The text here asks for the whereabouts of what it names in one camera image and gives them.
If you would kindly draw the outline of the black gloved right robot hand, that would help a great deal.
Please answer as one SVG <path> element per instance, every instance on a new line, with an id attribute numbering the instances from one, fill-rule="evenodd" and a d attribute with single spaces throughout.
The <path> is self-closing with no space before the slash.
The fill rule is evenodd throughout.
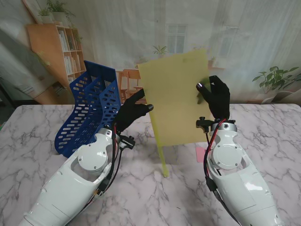
<path id="1" fill-rule="evenodd" d="M 211 90 L 204 84 L 197 83 L 196 88 L 208 103 L 209 109 L 215 119 L 230 118 L 230 90 L 228 86 L 216 75 L 209 77 Z"/>

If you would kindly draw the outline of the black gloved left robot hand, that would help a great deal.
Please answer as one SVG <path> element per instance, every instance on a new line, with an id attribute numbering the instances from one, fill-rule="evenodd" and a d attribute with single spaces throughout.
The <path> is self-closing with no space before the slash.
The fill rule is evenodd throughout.
<path id="1" fill-rule="evenodd" d="M 147 113 L 153 110 L 152 104 L 137 104 L 136 102 L 145 96 L 144 89 L 134 93 L 128 98 L 124 104 L 120 107 L 113 123 L 116 124 L 116 130 L 123 132 L 127 129 L 135 120 L 145 116 Z"/>

